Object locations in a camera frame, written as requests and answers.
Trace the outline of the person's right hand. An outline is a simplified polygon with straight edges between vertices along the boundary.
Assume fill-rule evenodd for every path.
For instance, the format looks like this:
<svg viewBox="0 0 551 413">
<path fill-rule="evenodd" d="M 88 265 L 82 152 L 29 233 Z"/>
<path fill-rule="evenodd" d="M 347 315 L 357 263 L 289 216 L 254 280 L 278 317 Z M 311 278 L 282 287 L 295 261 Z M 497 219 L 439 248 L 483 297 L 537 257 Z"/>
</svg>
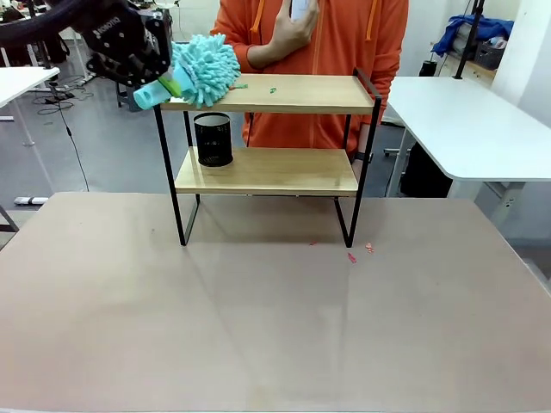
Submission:
<svg viewBox="0 0 551 413">
<path fill-rule="evenodd" d="M 269 43 L 269 56 L 272 62 L 279 61 L 310 43 L 316 28 L 319 5 L 308 1 L 306 11 L 298 20 L 290 16 L 292 1 L 283 1 L 276 16 L 272 38 Z"/>
</svg>

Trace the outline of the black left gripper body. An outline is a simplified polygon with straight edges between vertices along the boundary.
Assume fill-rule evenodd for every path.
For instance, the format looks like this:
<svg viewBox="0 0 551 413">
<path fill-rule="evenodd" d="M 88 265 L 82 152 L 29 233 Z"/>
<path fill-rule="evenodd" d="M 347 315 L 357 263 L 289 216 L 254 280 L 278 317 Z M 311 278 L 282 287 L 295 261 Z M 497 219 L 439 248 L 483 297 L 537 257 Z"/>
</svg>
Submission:
<svg viewBox="0 0 551 413">
<path fill-rule="evenodd" d="M 145 27 L 132 1 L 84 1 L 71 27 L 94 52 L 125 59 L 147 49 Z"/>
</svg>

